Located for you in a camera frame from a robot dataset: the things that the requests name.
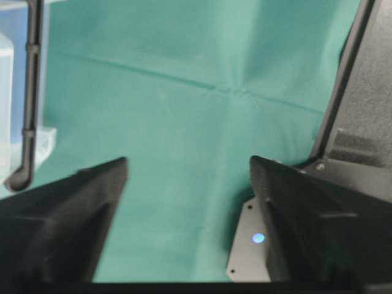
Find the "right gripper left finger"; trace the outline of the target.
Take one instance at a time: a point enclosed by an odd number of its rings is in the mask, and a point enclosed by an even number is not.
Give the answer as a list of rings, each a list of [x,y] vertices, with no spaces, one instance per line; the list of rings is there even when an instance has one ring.
[[[92,281],[126,181],[120,157],[1,200],[1,283]]]

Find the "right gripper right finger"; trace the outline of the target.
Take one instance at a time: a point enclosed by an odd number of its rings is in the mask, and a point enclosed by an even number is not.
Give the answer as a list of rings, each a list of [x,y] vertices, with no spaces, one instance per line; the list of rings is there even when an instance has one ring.
[[[391,282],[390,202],[263,157],[249,164],[272,280]]]

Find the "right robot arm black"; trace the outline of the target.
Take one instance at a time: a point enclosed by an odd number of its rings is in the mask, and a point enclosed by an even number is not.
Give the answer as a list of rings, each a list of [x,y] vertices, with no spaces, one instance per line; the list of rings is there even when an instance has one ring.
[[[390,293],[390,1],[28,2],[2,293]]]

